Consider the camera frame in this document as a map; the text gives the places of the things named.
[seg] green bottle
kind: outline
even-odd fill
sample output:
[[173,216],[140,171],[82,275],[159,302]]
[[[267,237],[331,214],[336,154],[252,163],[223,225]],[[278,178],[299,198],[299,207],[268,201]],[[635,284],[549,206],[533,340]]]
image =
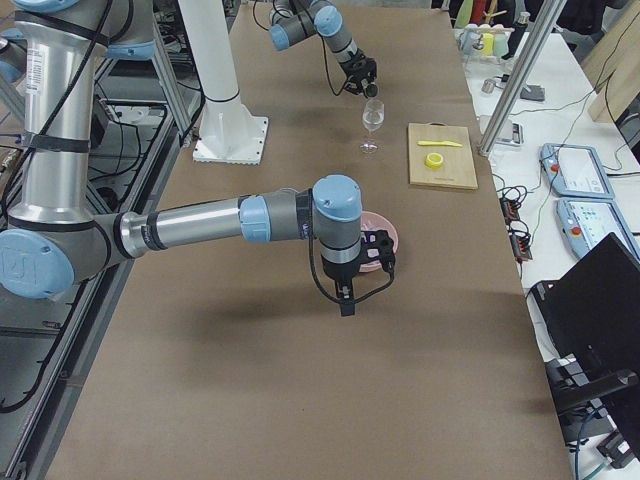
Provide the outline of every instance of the green bottle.
[[464,28],[469,25],[471,20],[471,12],[473,11],[473,0],[464,0],[458,10],[458,16],[456,17],[456,23],[454,28]]

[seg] wine glass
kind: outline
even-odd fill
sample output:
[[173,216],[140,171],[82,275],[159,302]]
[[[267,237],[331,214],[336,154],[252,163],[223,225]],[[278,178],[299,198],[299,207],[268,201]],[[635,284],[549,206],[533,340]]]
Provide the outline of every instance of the wine glass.
[[377,99],[370,99],[364,106],[364,112],[362,112],[362,124],[364,128],[369,131],[368,137],[364,143],[360,145],[360,150],[363,153],[374,153],[378,150],[378,145],[372,138],[373,132],[382,126],[384,121],[384,103]]

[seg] blue joint cap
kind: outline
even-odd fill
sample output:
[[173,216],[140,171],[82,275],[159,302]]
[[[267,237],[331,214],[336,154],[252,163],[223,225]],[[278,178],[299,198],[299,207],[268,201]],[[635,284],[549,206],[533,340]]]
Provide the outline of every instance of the blue joint cap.
[[13,65],[0,60],[0,75],[9,83],[17,82],[22,72]]
[[344,175],[329,175],[313,186],[318,212],[336,222],[353,222],[362,216],[360,187]]
[[16,7],[27,12],[55,13],[73,7],[80,0],[12,0]]
[[3,36],[7,40],[13,40],[13,41],[27,40],[24,34],[17,28],[7,28],[6,30],[3,30],[2,32],[0,32],[0,36]]
[[46,298],[73,285],[71,262],[39,233],[11,229],[0,233],[0,283],[21,297]]
[[313,21],[316,31],[323,37],[333,37],[342,28],[342,15],[333,5],[322,7]]
[[276,47],[276,50],[279,52],[291,46],[289,43],[289,35],[287,35],[287,31],[282,28],[282,25],[273,25],[269,29],[269,35],[271,36],[273,46]]
[[248,242],[267,243],[271,240],[271,219],[263,197],[249,197],[242,202],[240,228]]
[[156,45],[153,40],[136,44],[112,44],[109,45],[105,57],[114,60],[150,60],[156,52]]

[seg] white pillar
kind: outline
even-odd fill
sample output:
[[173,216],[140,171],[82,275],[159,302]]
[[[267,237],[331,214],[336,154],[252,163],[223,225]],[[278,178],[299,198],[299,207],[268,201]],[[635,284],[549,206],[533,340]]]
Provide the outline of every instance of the white pillar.
[[196,68],[207,96],[193,158],[258,164],[268,119],[242,104],[221,0],[179,0]]

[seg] pink plate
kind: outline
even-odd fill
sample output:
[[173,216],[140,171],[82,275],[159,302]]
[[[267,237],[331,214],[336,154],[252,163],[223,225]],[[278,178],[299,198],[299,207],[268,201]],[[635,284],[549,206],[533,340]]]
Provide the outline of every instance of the pink plate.
[[[389,220],[373,212],[362,212],[362,230],[386,230],[393,239],[393,253],[398,250],[398,232]],[[373,272],[382,268],[380,262],[365,263],[360,266],[360,273]]]

